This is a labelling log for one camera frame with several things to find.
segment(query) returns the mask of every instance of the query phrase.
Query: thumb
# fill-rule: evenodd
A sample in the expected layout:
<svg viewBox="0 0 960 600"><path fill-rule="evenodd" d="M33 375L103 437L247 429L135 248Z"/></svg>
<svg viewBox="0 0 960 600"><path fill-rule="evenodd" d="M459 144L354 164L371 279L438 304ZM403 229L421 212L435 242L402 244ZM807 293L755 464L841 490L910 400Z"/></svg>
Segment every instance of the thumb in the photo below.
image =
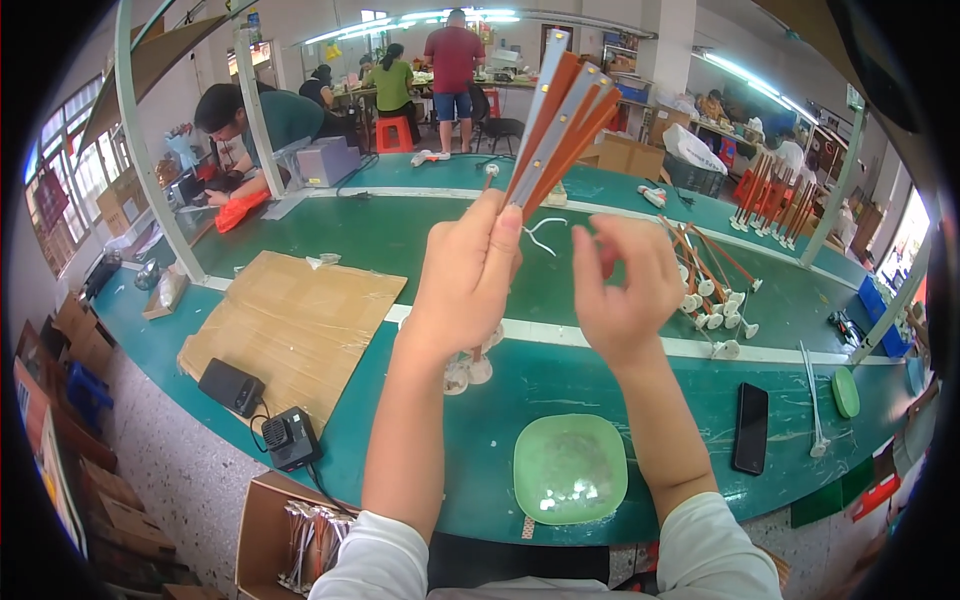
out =
<svg viewBox="0 0 960 600"><path fill-rule="evenodd" d="M600 255L589 231L573 227L573 299L577 313L600 306L604 299L604 279Z"/></svg>
<svg viewBox="0 0 960 600"><path fill-rule="evenodd" d="M504 295L513 276L514 257L520 246L520 228L523 225L523 211L515 204L509 204L496 218L490 232L490 246L487 248L487 260L477 288L487 288Z"/></svg>

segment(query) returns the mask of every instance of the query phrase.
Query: black office chair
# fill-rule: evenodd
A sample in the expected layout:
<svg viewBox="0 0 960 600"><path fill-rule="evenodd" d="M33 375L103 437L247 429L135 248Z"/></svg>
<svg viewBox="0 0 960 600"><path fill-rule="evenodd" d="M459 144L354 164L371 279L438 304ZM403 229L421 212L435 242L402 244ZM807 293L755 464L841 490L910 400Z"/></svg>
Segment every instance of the black office chair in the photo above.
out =
<svg viewBox="0 0 960 600"><path fill-rule="evenodd" d="M523 130L526 126L516 119L491 119L490 118L490 100L483 93L483 88L477 84L470 85L470 119L473 120L473 127L478 131L477 146L474 152L480 152L480 140L486 135L493 140L491 154L496 154L496 144L501 138L507 140L507 148L510 154L514 153L514 147L510 143L510 138L520 139L523 137Z"/></svg>

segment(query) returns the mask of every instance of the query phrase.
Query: smartphone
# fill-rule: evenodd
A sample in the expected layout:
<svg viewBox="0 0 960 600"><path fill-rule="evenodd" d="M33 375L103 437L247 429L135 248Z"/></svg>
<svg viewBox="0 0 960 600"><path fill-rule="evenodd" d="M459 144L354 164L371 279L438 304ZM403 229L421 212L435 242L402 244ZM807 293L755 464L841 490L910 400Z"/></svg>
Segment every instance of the smartphone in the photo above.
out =
<svg viewBox="0 0 960 600"><path fill-rule="evenodd" d="M736 409L736 431L733 434L733 468L760 475L767 454L766 392L749 383L740 384Z"/></svg>

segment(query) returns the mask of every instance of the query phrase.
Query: speckled terrazzo floor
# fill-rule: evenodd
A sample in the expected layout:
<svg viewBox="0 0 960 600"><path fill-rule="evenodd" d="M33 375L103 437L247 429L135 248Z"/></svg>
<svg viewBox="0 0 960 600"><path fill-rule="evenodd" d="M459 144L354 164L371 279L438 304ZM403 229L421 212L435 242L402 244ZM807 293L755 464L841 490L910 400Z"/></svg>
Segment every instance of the speckled terrazzo floor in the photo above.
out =
<svg viewBox="0 0 960 600"><path fill-rule="evenodd" d="M247 484L267 466L203 427L164 394L118 348L107 383L115 407L104 436L119 457L118 473L136 490L180 561L205 584L233 598L236 538ZM874 511L856 523L843 514L790 529L788 509L744 524L751 540L783 557L792 571L785 600L815 600L850 572L885 525ZM634 572L636 549L611 549L611 587Z"/></svg>

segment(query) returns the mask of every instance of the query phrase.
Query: green shirt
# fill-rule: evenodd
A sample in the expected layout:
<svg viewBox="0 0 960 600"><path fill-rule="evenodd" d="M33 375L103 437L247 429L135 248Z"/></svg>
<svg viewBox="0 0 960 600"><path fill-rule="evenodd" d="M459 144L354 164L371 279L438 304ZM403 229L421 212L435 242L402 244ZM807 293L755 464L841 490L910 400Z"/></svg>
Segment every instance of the green shirt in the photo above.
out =
<svg viewBox="0 0 960 600"><path fill-rule="evenodd" d="M299 139L313 139L324 124L324 109L316 102L279 89L260 93L260 107L263 120L267 123L267 136L274 152ZM253 166L263 166L253 144L253 133L249 128L241 134L243 145L250 153Z"/></svg>
<svg viewBox="0 0 960 600"><path fill-rule="evenodd" d="M397 110L410 102L407 82L414 80L413 69L405 60L394 60L389 71L378 64L364 78L364 85L376 85L376 109Z"/></svg>

